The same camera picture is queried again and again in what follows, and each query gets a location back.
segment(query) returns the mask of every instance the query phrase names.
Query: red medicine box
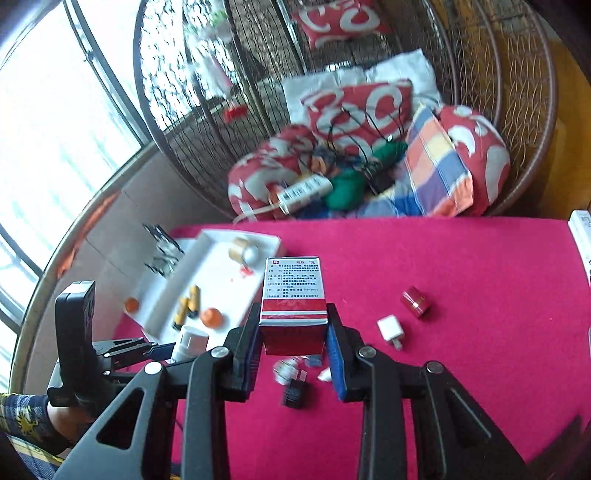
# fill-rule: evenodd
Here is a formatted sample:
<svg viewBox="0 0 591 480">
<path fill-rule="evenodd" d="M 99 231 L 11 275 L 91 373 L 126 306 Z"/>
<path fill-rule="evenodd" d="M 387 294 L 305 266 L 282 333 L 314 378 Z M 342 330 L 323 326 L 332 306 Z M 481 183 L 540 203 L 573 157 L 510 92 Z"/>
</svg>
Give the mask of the red medicine box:
<svg viewBox="0 0 591 480">
<path fill-rule="evenodd" d="M 328 314 L 318 257 L 267 258 L 259 325 L 267 355 L 322 353 Z"/>
</svg>

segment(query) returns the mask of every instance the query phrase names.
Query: table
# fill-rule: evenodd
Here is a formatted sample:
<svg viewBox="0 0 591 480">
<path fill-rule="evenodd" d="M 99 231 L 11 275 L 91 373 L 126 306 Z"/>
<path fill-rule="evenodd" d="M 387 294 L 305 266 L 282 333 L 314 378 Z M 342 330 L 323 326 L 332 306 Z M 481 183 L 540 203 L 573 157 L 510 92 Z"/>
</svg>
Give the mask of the table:
<svg viewBox="0 0 591 480">
<path fill-rule="evenodd" d="M 200 228 L 175 234 L 195 236 Z M 444 363 L 526 460 L 575 415 L 583 424 L 589 420 L 590 293 L 565 222 L 404 218 L 239 229 L 278 235 L 288 255 L 318 255 L 327 301 L 336 304 L 343 324 L 397 361 Z M 410 285 L 433 299 L 422 321 L 400 303 Z M 401 352 L 383 341 L 375 324 L 389 314 L 407 334 Z M 124 320 L 117 334 L 138 332 Z M 310 375 L 310 408 L 281 406 L 282 387 L 272 374 L 277 359 L 263 355 L 249 402 L 227 404 L 232 478 L 356 478 L 361 405 L 339 403 L 329 384 Z M 182 419 L 184 406 L 179 410 Z M 180 448 L 178 437 L 173 460 Z M 408 470 L 416 478 L 413 460 Z"/>
</svg>

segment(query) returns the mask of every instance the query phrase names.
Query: metal screw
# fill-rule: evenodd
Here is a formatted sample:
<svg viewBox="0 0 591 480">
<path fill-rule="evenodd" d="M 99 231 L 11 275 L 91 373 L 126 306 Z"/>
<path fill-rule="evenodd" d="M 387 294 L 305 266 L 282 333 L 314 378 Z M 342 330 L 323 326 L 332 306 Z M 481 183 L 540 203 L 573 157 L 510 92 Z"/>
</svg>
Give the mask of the metal screw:
<svg viewBox="0 0 591 480">
<path fill-rule="evenodd" d="M 230 350 L 228 350 L 228 347 L 225 346 L 217 346 L 215 348 L 212 348 L 212 357 L 214 358 L 224 358 L 229 353 Z"/>
<path fill-rule="evenodd" d="M 372 346 L 363 346 L 359 349 L 359 356 L 363 358 L 373 358 L 377 354 L 377 351 Z"/>
<path fill-rule="evenodd" d="M 443 373 L 443 365 L 439 362 L 429 362 L 427 364 L 427 371 L 432 374 L 441 374 Z"/>
<path fill-rule="evenodd" d="M 144 367 L 144 371 L 148 375 L 155 375 L 162 370 L 162 364 L 158 362 L 150 362 L 148 365 Z"/>
</svg>

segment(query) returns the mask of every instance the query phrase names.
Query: plaid sleeve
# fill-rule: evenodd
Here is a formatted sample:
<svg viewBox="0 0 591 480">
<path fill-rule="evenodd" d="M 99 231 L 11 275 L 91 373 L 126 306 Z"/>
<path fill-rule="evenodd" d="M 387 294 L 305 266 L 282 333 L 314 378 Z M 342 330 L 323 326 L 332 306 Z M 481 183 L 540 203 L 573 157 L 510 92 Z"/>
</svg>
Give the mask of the plaid sleeve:
<svg viewBox="0 0 591 480">
<path fill-rule="evenodd" d="M 48 402 L 46 395 L 0 393 L 0 430 L 58 455 L 72 444 L 49 421 Z"/>
</svg>

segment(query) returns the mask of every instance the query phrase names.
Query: red and white pillow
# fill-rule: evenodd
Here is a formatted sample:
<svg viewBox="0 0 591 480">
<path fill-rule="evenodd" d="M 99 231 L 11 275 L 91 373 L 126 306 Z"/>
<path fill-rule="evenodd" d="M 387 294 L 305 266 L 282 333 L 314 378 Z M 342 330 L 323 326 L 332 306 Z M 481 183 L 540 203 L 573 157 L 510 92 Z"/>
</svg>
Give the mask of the red and white pillow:
<svg viewBox="0 0 591 480">
<path fill-rule="evenodd" d="M 372 0 L 337 0 L 299 10 L 293 18 L 308 37 L 312 50 L 328 41 L 391 32 L 374 10 Z"/>
<path fill-rule="evenodd" d="M 467 215 L 482 215 L 499 196 L 511 168 L 509 152 L 495 127 L 479 112 L 446 105 L 439 122 L 472 174 L 474 204 Z"/>
<path fill-rule="evenodd" d="M 269 205 L 269 195 L 278 186 L 283 182 L 293 184 L 307 171 L 316 143 L 304 125 L 287 125 L 256 151 L 242 157 L 228 174 L 228 198 L 234 211 L 240 215 Z M 257 220 L 273 218 L 272 212 L 256 215 Z"/>
<path fill-rule="evenodd" d="M 367 155 L 404 133 L 410 118 L 409 80 L 320 90 L 301 99 L 314 135 L 351 155 Z"/>
</svg>

